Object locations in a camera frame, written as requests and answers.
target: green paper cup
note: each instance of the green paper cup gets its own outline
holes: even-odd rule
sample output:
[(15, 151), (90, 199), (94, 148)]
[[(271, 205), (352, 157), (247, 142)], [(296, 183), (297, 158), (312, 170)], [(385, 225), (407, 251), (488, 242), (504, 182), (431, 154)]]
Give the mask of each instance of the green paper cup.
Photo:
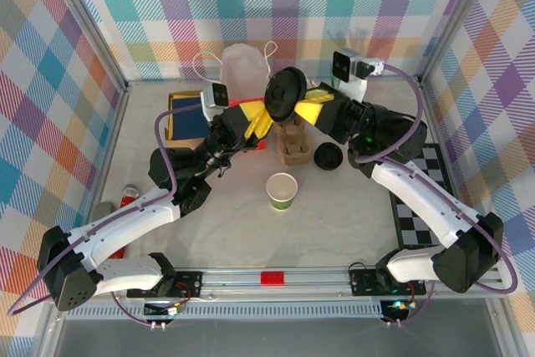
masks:
[(284, 211), (292, 205), (298, 193), (298, 183), (288, 173), (277, 173), (267, 180), (266, 191), (271, 205), (279, 211)]

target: white plastic bag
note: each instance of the white plastic bag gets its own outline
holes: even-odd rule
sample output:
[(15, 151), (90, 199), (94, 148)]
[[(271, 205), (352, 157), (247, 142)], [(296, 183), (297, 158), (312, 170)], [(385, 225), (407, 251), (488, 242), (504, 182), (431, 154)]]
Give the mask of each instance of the white plastic bag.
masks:
[(262, 98), (269, 81), (267, 57), (245, 43), (223, 50), (221, 82), (229, 99)]

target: colorful plaid backdrop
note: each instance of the colorful plaid backdrop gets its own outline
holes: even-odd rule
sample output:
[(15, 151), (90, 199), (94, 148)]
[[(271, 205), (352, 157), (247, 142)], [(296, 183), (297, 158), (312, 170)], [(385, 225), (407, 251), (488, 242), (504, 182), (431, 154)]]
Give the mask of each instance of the colorful plaid backdrop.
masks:
[(462, 197), (505, 221), (522, 278), (512, 306), (535, 354), (535, 0), (477, 0), (431, 83)]
[[(197, 78), (193, 56), (235, 42), (278, 43), (275, 70), (297, 65), (328, 76), (334, 49), (348, 45), (415, 73), (456, 0), (85, 0), (132, 79)], [(219, 64), (204, 57), (207, 74)]]
[(0, 356), (27, 355), (38, 309), (6, 311), (43, 233), (86, 214), (118, 98), (64, 0), (0, 0)]

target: black round lid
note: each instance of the black round lid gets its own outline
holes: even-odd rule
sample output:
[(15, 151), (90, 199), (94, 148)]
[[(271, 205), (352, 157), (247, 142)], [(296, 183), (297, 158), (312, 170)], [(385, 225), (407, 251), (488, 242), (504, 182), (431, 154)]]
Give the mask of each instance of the black round lid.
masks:
[(343, 160), (342, 150), (332, 142), (324, 142), (314, 152), (314, 162), (324, 171), (333, 171)]
[(277, 123), (286, 123), (295, 118), (293, 109), (304, 99), (307, 80), (301, 70), (287, 67), (277, 72), (267, 84), (264, 103), (266, 110)]

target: white cable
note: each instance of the white cable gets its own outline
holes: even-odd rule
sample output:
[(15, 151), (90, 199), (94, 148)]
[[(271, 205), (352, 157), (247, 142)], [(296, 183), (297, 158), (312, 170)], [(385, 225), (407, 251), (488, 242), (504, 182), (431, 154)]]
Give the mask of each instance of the white cable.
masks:
[(213, 54), (212, 52), (207, 52), (207, 51), (203, 51), (203, 52), (199, 52), (198, 54), (196, 54), (195, 56), (193, 56), (193, 60), (191, 61), (191, 66), (193, 67), (193, 71), (195, 71), (195, 74), (197, 74), (199, 76), (200, 79), (204, 79), (205, 81), (208, 81), (209, 83), (215, 83), (215, 84), (220, 84), (221, 81), (217, 81), (217, 80), (214, 80), (214, 79), (207, 79), (206, 77), (203, 77), (196, 69), (195, 67), (195, 60), (197, 59), (197, 56), (201, 55), (201, 54), (209, 54), (211, 55), (215, 60), (217, 60), (219, 62), (219, 64), (222, 66), (223, 65), (223, 62), (221, 61), (221, 59), (219, 59), (215, 54)]
[[(272, 43), (275, 48), (271, 51), (270, 54), (267, 54), (268, 51), (268, 45)], [(266, 60), (266, 67), (267, 67), (267, 79), (269, 79), (269, 76), (271, 75), (271, 66), (269, 65), (268, 58), (272, 57), (275, 52), (277, 52), (278, 45), (274, 41), (267, 41), (264, 45), (264, 60)]]

